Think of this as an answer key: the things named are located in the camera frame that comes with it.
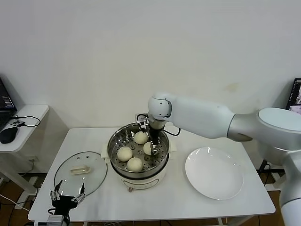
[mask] wooden floor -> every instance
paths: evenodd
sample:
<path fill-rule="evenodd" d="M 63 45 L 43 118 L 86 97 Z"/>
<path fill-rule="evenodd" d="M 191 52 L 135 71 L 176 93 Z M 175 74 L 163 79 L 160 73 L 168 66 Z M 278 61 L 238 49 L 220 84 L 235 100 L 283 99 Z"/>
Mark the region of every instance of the wooden floor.
<path fill-rule="evenodd" d="M 266 180 L 266 174 L 261 175 L 262 181 Z M 45 178 L 39 178 L 36 187 L 40 187 Z M 273 179 L 270 176 L 268 183 L 273 183 Z M 22 189 L 14 182 L 5 182 L 0 187 L 0 194 L 17 201 L 18 197 L 22 193 Z M 280 192 L 269 192 L 269 195 L 274 202 L 276 212 L 271 215 L 260 216 L 260 224 L 258 216 L 252 217 L 242 226 L 284 226 L 283 219 L 279 207 L 279 194 Z M 0 226 L 24 226 L 29 220 L 27 219 L 28 212 L 25 210 L 15 210 L 14 205 L 10 201 L 0 197 L 1 209 L 0 209 Z M 25 208 L 30 209 L 31 202 L 27 202 Z M 223 223 L 229 222 L 230 219 L 222 219 Z M 91 222 L 89 226 L 103 226 L 103 222 Z M 82 223 L 72 223 L 72 226 L 82 226 Z M 201 226 L 201 225 L 218 225 L 216 219 L 195 219 L 195 220 L 170 220 L 170 221 L 139 221 L 139 222 L 120 222 L 116 226 Z"/>

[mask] steamed bun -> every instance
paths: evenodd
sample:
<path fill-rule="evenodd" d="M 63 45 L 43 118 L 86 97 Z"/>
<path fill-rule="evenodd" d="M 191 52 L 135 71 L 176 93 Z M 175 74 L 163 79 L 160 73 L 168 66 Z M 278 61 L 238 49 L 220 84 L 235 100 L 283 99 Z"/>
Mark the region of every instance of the steamed bun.
<path fill-rule="evenodd" d="M 131 158 L 127 162 L 127 169 L 133 172 L 140 172 L 143 169 L 142 161 L 139 158 Z"/>
<path fill-rule="evenodd" d="M 143 145 L 143 152 L 147 155 L 151 155 L 151 143 L 147 142 Z"/>
<path fill-rule="evenodd" d="M 132 156 L 133 152 L 129 147 L 121 147 L 117 151 L 117 157 L 120 161 L 128 161 L 130 158 L 132 158 Z"/>
<path fill-rule="evenodd" d="M 149 138 L 147 137 L 146 133 L 143 133 L 142 131 L 139 131 L 134 136 L 134 141 L 139 145 L 145 144 L 148 141 L 148 139 Z"/>

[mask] robotic arm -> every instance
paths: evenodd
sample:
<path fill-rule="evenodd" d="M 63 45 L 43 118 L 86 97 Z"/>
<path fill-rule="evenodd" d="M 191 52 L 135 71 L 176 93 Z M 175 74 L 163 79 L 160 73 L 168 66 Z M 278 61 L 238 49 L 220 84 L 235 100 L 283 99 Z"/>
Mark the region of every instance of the robotic arm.
<path fill-rule="evenodd" d="M 301 222 L 301 115 L 279 108 L 264 108 L 252 114 L 234 114 L 227 107 L 168 93 L 149 99 L 149 130 L 152 150 L 157 132 L 167 121 L 206 138 L 227 137 L 243 142 L 256 139 L 287 154 L 281 159 L 287 182 L 280 205 L 287 226 Z"/>

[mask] glass lid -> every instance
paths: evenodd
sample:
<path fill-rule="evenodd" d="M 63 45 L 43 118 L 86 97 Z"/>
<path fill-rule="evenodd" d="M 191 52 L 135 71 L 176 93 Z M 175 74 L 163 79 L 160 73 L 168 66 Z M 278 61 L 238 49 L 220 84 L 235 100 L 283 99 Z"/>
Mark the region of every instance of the glass lid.
<path fill-rule="evenodd" d="M 54 186 L 60 181 L 60 195 L 76 196 L 84 183 L 86 196 L 94 192 L 107 175 L 107 164 L 95 152 L 81 152 L 71 156 L 58 168 Z"/>

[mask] power outlet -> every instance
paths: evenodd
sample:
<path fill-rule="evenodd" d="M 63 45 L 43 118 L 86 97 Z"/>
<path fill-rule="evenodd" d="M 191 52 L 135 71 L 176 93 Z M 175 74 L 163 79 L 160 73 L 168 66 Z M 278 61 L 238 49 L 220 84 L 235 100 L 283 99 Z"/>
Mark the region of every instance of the power outlet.
<path fill-rule="evenodd" d="M 35 155 L 26 155 L 25 157 L 28 161 L 39 161 L 38 157 Z"/>

